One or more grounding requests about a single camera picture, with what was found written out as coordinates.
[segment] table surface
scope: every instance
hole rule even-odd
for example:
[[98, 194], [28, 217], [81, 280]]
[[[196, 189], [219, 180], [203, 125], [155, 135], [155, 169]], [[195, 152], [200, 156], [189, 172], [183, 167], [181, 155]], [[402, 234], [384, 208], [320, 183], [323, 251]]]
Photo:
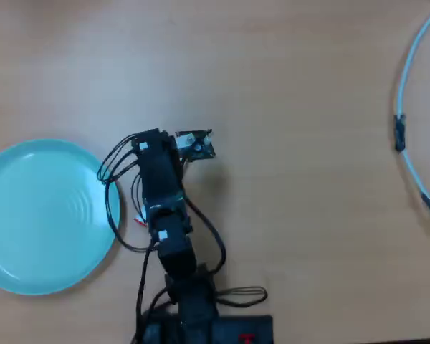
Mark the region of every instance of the table surface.
[[[273, 314], [277, 343], [430, 337], [430, 216], [391, 149], [398, 73], [429, 13], [425, 0], [0, 0], [0, 150], [54, 137], [102, 158], [131, 132], [213, 128], [218, 157], [185, 184], [226, 241], [217, 284], [270, 293], [223, 314]], [[430, 32], [405, 108], [430, 188]], [[148, 242], [128, 210], [127, 239]], [[128, 344], [142, 259], [115, 245], [65, 292], [0, 290], [0, 344]], [[153, 257], [145, 303], [162, 286]]]

